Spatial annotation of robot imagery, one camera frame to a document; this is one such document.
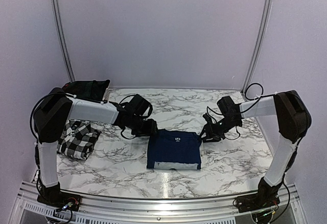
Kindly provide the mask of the navy blue t-shirt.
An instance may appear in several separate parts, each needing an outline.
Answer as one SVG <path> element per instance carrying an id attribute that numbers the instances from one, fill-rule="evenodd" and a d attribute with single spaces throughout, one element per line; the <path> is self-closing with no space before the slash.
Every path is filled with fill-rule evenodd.
<path id="1" fill-rule="evenodd" d="M 201 140 L 195 132 L 161 129 L 151 135 L 147 148 L 147 168 L 200 170 Z"/>

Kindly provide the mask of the black white plaid shirt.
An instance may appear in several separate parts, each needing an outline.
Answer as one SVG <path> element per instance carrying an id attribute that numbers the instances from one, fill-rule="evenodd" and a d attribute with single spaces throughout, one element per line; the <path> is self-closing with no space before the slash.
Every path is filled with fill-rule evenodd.
<path id="1" fill-rule="evenodd" d="M 101 135 L 89 121 L 67 120 L 58 140 L 57 153 L 78 160 L 87 160 Z"/>

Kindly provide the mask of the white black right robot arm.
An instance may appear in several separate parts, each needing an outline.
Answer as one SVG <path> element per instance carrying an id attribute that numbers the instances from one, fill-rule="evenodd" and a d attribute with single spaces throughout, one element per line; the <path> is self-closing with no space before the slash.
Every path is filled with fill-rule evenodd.
<path id="1" fill-rule="evenodd" d="M 218 100 L 217 105 L 223 118 L 213 122 L 208 113 L 203 114 L 206 121 L 200 133 L 200 140 L 203 143 L 226 139 L 225 134 L 234 127 L 241 127 L 243 119 L 270 115 L 277 118 L 278 148 L 268 171 L 258 184 L 257 193 L 236 198 L 237 207 L 263 208 L 276 197 L 284 183 L 286 172 L 295 161 L 298 145 L 311 126 L 311 115 L 295 90 L 261 95 L 239 104 L 230 96 L 225 96 Z"/>

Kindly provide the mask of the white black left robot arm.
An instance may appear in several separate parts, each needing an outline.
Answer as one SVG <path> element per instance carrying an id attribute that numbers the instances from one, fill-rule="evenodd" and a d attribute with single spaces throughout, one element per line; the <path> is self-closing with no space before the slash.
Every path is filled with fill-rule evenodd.
<path id="1" fill-rule="evenodd" d="M 57 145 L 69 119 L 102 122 L 129 128 L 135 137 L 156 135 L 157 122 L 150 118 L 152 105 L 136 94 L 131 101 L 115 103 L 81 99 L 54 88 L 42 97 L 32 109 L 30 129 L 36 138 L 35 163 L 39 175 L 37 180 L 38 201 L 52 206 L 61 206 L 80 196 L 63 193 L 57 176 Z"/>

